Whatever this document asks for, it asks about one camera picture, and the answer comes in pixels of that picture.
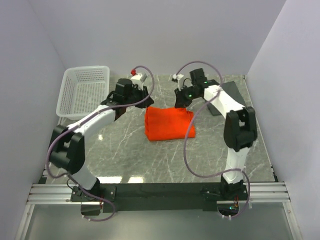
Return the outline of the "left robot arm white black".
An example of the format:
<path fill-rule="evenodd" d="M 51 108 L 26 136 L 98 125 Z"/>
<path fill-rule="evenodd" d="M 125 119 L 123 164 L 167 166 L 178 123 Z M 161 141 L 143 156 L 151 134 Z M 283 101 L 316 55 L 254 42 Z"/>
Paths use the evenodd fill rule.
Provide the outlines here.
<path fill-rule="evenodd" d="M 46 164 L 64 169 L 64 175 L 78 185 L 88 201 L 101 197 L 102 191 L 100 180 L 85 164 L 85 140 L 119 119 L 128 107 L 145 109 L 154 103 L 144 85 L 146 78 L 144 73 L 130 79 L 120 78 L 115 89 L 93 112 L 66 127 L 58 125 L 52 132 Z"/>

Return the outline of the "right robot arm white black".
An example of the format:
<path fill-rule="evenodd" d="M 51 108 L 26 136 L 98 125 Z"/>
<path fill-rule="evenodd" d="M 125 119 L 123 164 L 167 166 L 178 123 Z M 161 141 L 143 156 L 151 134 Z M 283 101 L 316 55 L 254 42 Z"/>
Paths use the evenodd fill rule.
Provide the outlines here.
<path fill-rule="evenodd" d="M 244 185 L 244 168 L 247 155 L 258 137 L 256 113 L 253 107 L 245 106 L 232 98 L 222 88 L 222 83 L 209 80 L 202 68 L 190 73 L 191 86 L 184 84 L 184 75 L 176 73 L 172 81 L 178 84 L 175 89 L 175 108 L 188 107 L 194 99 L 202 98 L 205 105 L 214 106 L 223 116 L 223 139 L 227 146 L 225 169 L 220 173 L 220 186 L 217 195 L 223 200 L 244 194 L 249 188 Z"/>

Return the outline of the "orange t shirt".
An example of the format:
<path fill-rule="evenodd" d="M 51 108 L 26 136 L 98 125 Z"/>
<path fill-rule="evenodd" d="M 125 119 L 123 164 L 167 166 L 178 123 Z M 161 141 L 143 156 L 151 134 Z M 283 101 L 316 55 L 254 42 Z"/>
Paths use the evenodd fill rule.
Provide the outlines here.
<path fill-rule="evenodd" d="M 186 108 L 150 106 L 144 115 L 144 133 L 151 142 L 183 139 L 193 117 Z"/>

